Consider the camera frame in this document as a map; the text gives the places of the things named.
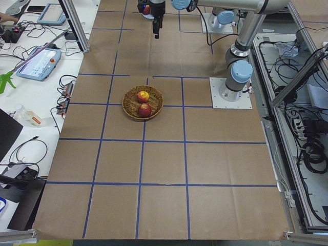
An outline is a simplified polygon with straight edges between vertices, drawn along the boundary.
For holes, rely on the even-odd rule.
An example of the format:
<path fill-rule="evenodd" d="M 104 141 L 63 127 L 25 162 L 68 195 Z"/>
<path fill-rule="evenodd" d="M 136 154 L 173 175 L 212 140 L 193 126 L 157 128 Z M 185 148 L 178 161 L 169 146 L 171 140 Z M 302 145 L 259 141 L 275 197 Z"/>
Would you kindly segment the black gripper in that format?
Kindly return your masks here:
<path fill-rule="evenodd" d="M 155 39 L 159 39 L 159 32 L 162 28 L 163 15 L 166 11 L 165 0 L 138 0 L 138 11 L 142 14 L 144 5 L 150 6 L 150 14 L 154 16 L 152 21 L 152 30 Z"/>

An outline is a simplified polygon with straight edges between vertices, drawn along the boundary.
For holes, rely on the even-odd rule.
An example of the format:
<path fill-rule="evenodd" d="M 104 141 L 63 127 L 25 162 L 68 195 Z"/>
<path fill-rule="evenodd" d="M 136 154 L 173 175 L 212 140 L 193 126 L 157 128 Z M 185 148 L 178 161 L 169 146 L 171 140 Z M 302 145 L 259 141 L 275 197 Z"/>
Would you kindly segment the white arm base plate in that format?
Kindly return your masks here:
<path fill-rule="evenodd" d="M 210 77 L 212 106 L 214 109 L 245 109 L 251 110 L 252 103 L 245 85 L 241 92 L 229 93 L 226 89 L 226 78 Z"/>
<path fill-rule="evenodd" d="M 211 13 L 205 13 L 203 16 L 204 20 L 201 20 L 203 33 L 206 33 L 207 30 L 208 33 L 211 34 L 233 34 L 233 27 L 231 24 L 222 25 L 217 23 L 216 26 L 214 26 L 210 24 L 210 20 L 213 20 Z"/>

